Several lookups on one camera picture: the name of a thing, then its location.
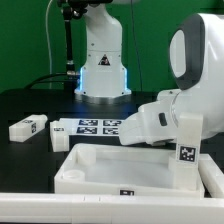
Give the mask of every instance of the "green wall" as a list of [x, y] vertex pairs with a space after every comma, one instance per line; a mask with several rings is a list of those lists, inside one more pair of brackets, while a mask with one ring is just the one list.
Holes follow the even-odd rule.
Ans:
[[[48, 0], [0, 1], [0, 92], [22, 88], [49, 73], [45, 12]], [[129, 70], [129, 88], [140, 90], [140, 75], [133, 41], [130, 5], [108, 5], [124, 28], [123, 64]], [[168, 66], [169, 40], [187, 16], [224, 14], [222, 0], [142, 0], [134, 5], [135, 33], [144, 91], [174, 88]], [[85, 62], [85, 23], [73, 21], [74, 57], [77, 69]], [[50, 10], [53, 72], [65, 71], [65, 36], [60, 9]]]

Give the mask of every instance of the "white block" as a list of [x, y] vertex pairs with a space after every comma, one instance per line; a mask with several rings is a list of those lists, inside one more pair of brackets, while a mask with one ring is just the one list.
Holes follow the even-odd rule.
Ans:
[[133, 114], [119, 126], [119, 138], [122, 145], [141, 143], [144, 141], [138, 114]]
[[197, 189], [198, 158], [201, 145], [203, 116], [182, 113], [177, 134], [176, 161], [173, 165], [173, 187]]
[[195, 191], [198, 189], [198, 167], [187, 163], [178, 163], [175, 155], [169, 157], [169, 169], [173, 172], [173, 188]]
[[199, 172], [209, 193], [213, 198], [224, 198], [224, 175], [212, 158], [200, 155]]
[[166, 99], [167, 97], [173, 97], [176, 96], [181, 92], [180, 89], [169, 89], [169, 90], [163, 90], [158, 93], [157, 95], [157, 101], [161, 101], [163, 99]]
[[1, 223], [223, 224], [223, 199], [0, 194]]
[[63, 122], [61, 121], [51, 122], [50, 135], [54, 152], [69, 151], [69, 135], [65, 130]]
[[91, 166], [96, 163], [96, 149], [93, 146], [86, 145], [77, 150], [78, 164]]
[[83, 182], [85, 181], [85, 173], [81, 170], [67, 170], [63, 173], [63, 179]]
[[31, 115], [9, 127], [9, 139], [24, 142], [45, 128], [46, 115]]

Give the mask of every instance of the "white plastic part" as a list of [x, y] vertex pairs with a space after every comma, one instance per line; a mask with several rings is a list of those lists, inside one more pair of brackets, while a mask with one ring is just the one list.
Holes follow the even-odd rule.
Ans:
[[123, 120], [61, 118], [68, 135], [118, 136], [118, 126]]
[[[91, 166], [78, 163], [79, 152], [85, 156], [95, 148], [96, 162]], [[203, 198], [200, 176], [197, 189], [173, 188], [173, 170], [168, 169], [172, 150], [77, 144], [55, 176], [57, 194], [135, 195]], [[73, 171], [85, 173], [85, 181], [65, 179]]]
[[46, 115], [31, 115], [9, 127], [9, 139], [24, 142], [45, 128]]
[[173, 97], [176, 96], [178, 93], [180, 93], [180, 89], [169, 89], [169, 90], [163, 90], [158, 93], [157, 100], [161, 101], [163, 99], [166, 99], [167, 97]]
[[[170, 104], [175, 94], [161, 101], [144, 104], [138, 113], [128, 117], [119, 126], [119, 138], [122, 145], [146, 142], [148, 144], [172, 141], [176, 138], [177, 126], [170, 113]], [[160, 115], [165, 117], [161, 123]]]
[[224, 175], [209, 155], [200, 155], [201, 178], [213, 198], [224, 198]]
[[[202, 139], [213, 137], [224, 131], [224, 17], [218, 15], [199, 14], [205, 26], [204, 64], [199, 82], [193, 87], [165, 97], [159, 94], [159, 101], [145, 104], [134, 116], [136, 130], [133, 128], [132, 117], [120, 126], [120, 140], [123, 145], [138, 143], [148, 144], [173, 139], [176, 141], [178, 123], [181, 113], [202, 114], [206, 121], [202, 129]], [[159, 122], [163, 114], [167, 125]]]
[[50, 136], [54, 152], [69, 151], [69, 135], [62, 121], [50, 123]]
[[116, 98], [130, 95], [127, 70], [121, 63], [122, 27], [104, 4], [88, 7], [85, 14], [87, 61], [75, 90], [86, 97]]
[[170, 63], [176, 77], [186, 72], [186, 52], [184, 32], [178, 30], [170, 43]]
[[202, 138], [210, 138], [224, 131], [224, 20], [223, 16], [199, 14], [205, 25], [205, 52], [202, 76], [192, 88], [181, 91], [172, 105], [178, 121], [182, 112], [203, 114], [206, 121]]
[[180, 115], [173, 178], [174, 188], [197, 189], [202, 126], [202, 115], [190, 113]]
[[96, 163], [96, 148], [91, 145], [77, 148], [77, 163], [91, 166]]
[[0, 222], [74, 224], [224, 223], [224, 199], [0, 194], [0, 207]]
[[85, 181], [85, 173], [80, 170], [68, 170], [63, 173], [63, 179], [82, 182]]

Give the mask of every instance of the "black tabletop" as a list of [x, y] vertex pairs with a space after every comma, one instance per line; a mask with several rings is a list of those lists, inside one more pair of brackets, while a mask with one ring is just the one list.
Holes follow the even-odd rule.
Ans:
[[[8, 90], [0, 94], [0, 192], [53, 193], [54, 176], [68, 152], [54, 153], [49, 123], [60, 118], [126, 119], [142, 104], [156, 99], [156, 93], [132, 94], [130, 102], [96, 105], [75, 101], [63, 90]], [[24, 143], [9, 141], [9, 126], [32, 115], [45, 114], [46, 128]], [[70, 149], [77, 143], [120, 145], [118, 137], [70, 136]], [[135, 146], [150, 147], [146, 144]], [[175, 149], [174, 144], [166, 148]], [[209, 153], [224, 167], [224, 136], [202, 142], [202, 153]]]

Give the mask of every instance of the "white container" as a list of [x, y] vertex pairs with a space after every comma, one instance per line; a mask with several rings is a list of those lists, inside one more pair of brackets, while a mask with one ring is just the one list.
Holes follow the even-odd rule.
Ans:
[[224, 198], [224, 175], [212, 158], [200, 156], [199, 172], [204, 185], [213, 198]]
[[223, 224], [224, 199], [0, 194], [0, 222]]
[[[162, 149], [77, 144], [55, 176], [55, 193], [202, 198], [204, 187], [198, 171], [196, 190], [173, 187], [174, 175], [168, 164], [173, 153]], [[85, 180], [64, 178], [74, 170], [85, 173]]]

